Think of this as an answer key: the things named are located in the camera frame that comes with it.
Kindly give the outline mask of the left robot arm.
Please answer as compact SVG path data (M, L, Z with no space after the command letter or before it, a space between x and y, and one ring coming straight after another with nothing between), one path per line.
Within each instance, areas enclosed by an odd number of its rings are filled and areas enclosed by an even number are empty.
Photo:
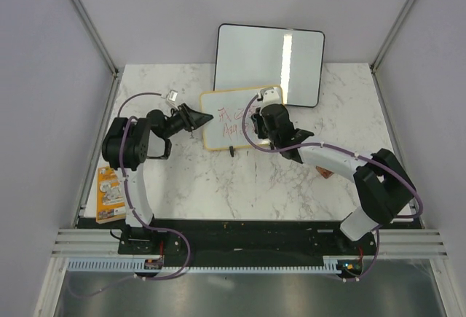
M121 184L126 225L147 228L154 219L146 193L143 164L147 160L168 159L172 136L182 130L192 132L211 120L213 115L195 111L184 103L172 109L170 116L154 109L142 118L113 119L101 152Z

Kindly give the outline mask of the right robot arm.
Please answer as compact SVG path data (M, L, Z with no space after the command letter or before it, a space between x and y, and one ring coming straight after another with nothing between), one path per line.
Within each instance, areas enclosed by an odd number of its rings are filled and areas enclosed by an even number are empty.
M360 205L343 219L333 236L335 249L352 253L368 232L409 218L400 212L418 196L415 186L388 149L364 156L318 139L307 130L295 128L282 104L257 108L251 115L253 131L271 142L262 152L278 153L287 160L323 168L338 174L356 187Z

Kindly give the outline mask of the small yellow-framed whiteboard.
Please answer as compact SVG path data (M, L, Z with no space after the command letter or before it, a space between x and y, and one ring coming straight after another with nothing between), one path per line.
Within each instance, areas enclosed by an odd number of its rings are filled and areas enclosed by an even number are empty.
M257 101L262 87L249 87L237 90L216 90L200 95L201 112L212 114L213 119L202 127L204 148L209 151L249 147L244 135L255 144L264 146L268 139L260 139L253 131L250 116L262 102Z

